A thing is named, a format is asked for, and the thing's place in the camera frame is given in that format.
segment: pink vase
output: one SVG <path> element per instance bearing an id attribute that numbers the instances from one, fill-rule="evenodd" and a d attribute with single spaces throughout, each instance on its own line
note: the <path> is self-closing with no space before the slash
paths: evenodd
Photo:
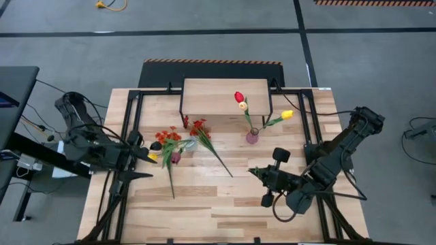
<path id="1" fill-rule="evenodd" d="M 245 136 L 245 140 L 250 144 L 256 143 L 259 140 L 259 129 L 253 128 L 250 130 Z"/>

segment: floor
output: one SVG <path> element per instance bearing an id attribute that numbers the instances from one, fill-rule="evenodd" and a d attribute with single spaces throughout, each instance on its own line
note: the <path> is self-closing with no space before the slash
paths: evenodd
<path id="1" fill-rule="evenodd" d="M 114 6 L 122 2 L 117 0 Z M 144 59 L 171 58 L 281 61 L 287 86 L 317 83 L 331 87 L 338 110 L 370 107 L 386 117 L 384 129 L 364 141 L 353 155 L 358 185 L 369 198 L 362 202 L 369 234 L 383 242 L 433 244 L 436 240 L 436 207 L 430 200 L 430 194 L 436 193 L 436 167 L 408 159 L 400 141 L 410 118 L 436 114 L 435 8 L 317 6 L 311 0 L 300 0 L 308 29 L 303 32 L 307 34 L 303 49 L 304 38 L 298 32 L 301 21 L 299 25 L 289 0 L 130 0 L 123 12 L 97 10 L 95 1 L 89 0 L 0 0 L 3 3 L 8 4 L 0 17 L 0 65 L 37 65 L 40 80 L 83 93 L 94 103 L 106 105 L 112 88 L 137 86 Z M 427 29 L 417 33 L 407 29 L 420 27 Z M 376 28 L 391 31 L 320 33 L 323 29 Z M 146 32 L 198 29 L 276 31 Z M 98 37 L 95 31 L 115 31 L 117 36 Z M 59 131 L 65 128 L 54 108 L 60 96 L 37 84 L 29 101 Z M 30 108 L 25 115 L 40 122 Z M 348 117 L 341 116 L 341 120 L 345 127 Z M 16 130 L 31 137 L 21 125 Z M 44 140 L 37 132 L 33 134 Z M 406 141 L 405 146 L 412 155 L 436 162 L 434 143 Z M 49 175 L 50 169 L 45 169 L 32 187 L 49 191 L 63 182 Z M 0 221 L 8 224 L 0 226 L 0 244 L 72 242 L 88 184 L 71 178 L 56 193 L 34 194 L 27 209 L 34 220 L 24 223 L 11 222 L 22 188 L 11 186 L 0 207 Z"/>

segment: caution tape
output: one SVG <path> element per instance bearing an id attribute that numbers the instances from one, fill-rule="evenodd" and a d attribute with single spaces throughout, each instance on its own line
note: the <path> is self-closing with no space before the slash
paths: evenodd
<path id="1" fill-rule="evenodd" d="M 229 60 L 206 60 L 206 59 L 146 59 L 144 63 L 145 62 L 282 65 L 281 62 L 278 61 L 229 61 Z"/>
<path id="2" fill-rule="evenodd" d="M 315 1 L 316 5 L 379 6 L 379 7 L 436 7 L 433 1 Z"/>

